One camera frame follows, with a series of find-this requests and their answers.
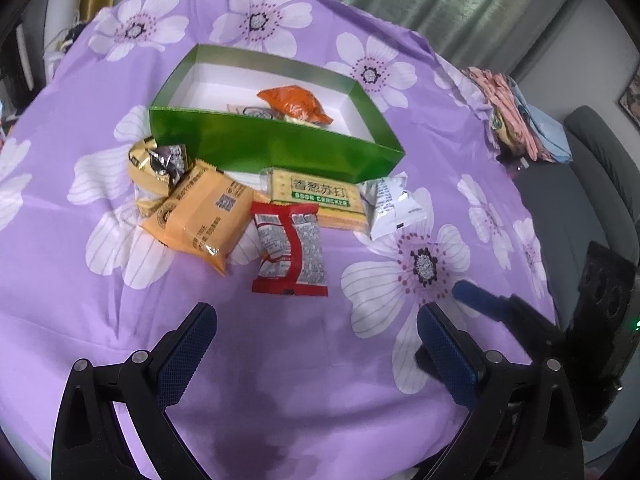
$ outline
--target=blue cloth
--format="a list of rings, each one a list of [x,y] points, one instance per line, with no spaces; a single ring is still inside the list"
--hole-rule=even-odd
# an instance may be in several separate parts
[[[558,162],[571,162],[573,157],[562,124],[535,106],[529,106],[529,114],[531,124],[540,132],[540,142],[551,156]]]
[[[566,140],[566,133],[562,124],[549,117],[542,110],[538,110],[535,106],[528,105],[517,83],[510,77],[507,77],[507,81],[511,92],[513,92],[518,111],[530,126],[533,134],[549,152],[549,155],[556,162],[571,162],[571,149]]]

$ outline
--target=wall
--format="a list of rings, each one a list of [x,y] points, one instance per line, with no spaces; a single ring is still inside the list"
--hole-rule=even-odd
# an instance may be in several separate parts
[[[589,105],[640,166],[640,130],[618,105],[639,59],[609,4],[582,0],[519,85],[529,103],[559,121]]]

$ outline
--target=bed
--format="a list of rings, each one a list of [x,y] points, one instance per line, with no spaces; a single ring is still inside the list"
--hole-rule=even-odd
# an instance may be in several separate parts
[[[254,34],[254,14],[274,18],[268,34]],[[138,225],[127,150],[149,134],[146,107],[172,69],[212,42],[356,78],[364,59],[377,63],[362,84],[430,214],[376,243],[324,230],[328,298],[252,294],[252,227],[223,278]],[[470,279],[555,317],[531,215],[486,146],[487,113],[424,38],[336,0],[124,0],[99,13],[0,155],[3,428],[46,463],[73,362],[121,362],[207,301],[218,336],[168,414],[212,478],[373,480],[433,455],[466,412],[415,365],[418,306],[438,301],[483,349],[523,363],[504,327],[453,300],[451,285]]]

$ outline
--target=white flower print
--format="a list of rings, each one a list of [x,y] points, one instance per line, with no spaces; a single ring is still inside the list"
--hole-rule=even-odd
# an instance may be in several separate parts
[[[516,220],[513,223],[513,230],[527,259],[533,290],[537,298],[542,298],[546,294],[546,272],[542,264],[540,240],[533,229],[533,220],[531,218]]]
[[[484,102],[482,91],[460,70],[439,54],[436,54],[438,67],[433,71],[433,81],[437,86],[449,92],[457,106],[466,106],[467,100]]]
[[[513,251],[513,245],[507,231],[503,229],[504,223],[494,205],[487,202],[481,187],[469,175],[462,176],[458,182],[458,191],[471,204],[469,220],[476,229],[480,241],[484,243],[491,241],[500,266],[503,269],[511,269],[509,252]]]
[[[164,52],[164,45],[178,43],[189,25],[186,16],[165,16],[180,0],[125,0],[118,7],[117,18],[111,9],[102,9],[94,21],[95,35],[89,47],[105,54],[108,61],[124,58],[135,46]]]
[[[229,12],[213,24],[210,40],[233,46],[294,57],[298,44],[289,28],[311,24],[311,4],[292,0],[229,0]]]
[[[12,178],[14,172],[31,147],[30,140],[20,144],[14,137],[9,137],[0,151],[0,231],[9,225],[22,207],[22,191],[31,181],[29,173]]]
[[[409,317],[396,336],[392,353],[392,370],[396,386],[406,394],[420,391],[427,375],[415,364],[414,354],[420,348],[416,318],[418,308],[436,301],[449,319],[461,330],[466,317],[478,313],[457,302],[453,285],[465,279],[470,251],[458,229],[443,225],[435,236],[433,206],[429,192],[420,188],[415,199],[428,212],[420,223],[372,242],[366,235],[356,234],[369,250],[388,259],[383,262],[359,262],[347,267],[340,284],[351,301],[351,327],[359,338],[369,338],[386,330],[405,305]]]
[[[418,78],[412,64],[404,61],[391,63],[398,56],[396,49],[375,36],[367,38],[365,49],[350,32],[338,36],[335,46],[344,63],[332,61],[325,68],[359,82],[381,112],[386,112],[390,106],[409,107],[409,101],[401,90],[411,88]]]
[[[117,124],[113,135],[121,145],[82,156],[76,162],[76,178],[67,199],[72,204],[85,205],[100,199],[114,200],[130,192],[123,205],[102,215],[89,236],[85,259],[95,274],[111,276],[120,268],[127,286],[147,288],[164,276],[175,256],[175,251],[140,227],[144,219],[135,205],[134,186],[127,172],[129,150],[150,135],[147,108],[133,107]],[[259,255],[257,231],[250,224],[229,258],[232,263],[247,264]]]

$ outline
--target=barcode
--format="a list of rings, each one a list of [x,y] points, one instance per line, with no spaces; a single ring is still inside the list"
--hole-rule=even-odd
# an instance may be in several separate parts
[[[229,212],[231,211],[235,203],[236,203],[235,198],[230,197],[229,195],[223,194],[216,202],[216,207],[219,207],[220,209],[224,209],[225,211]]]

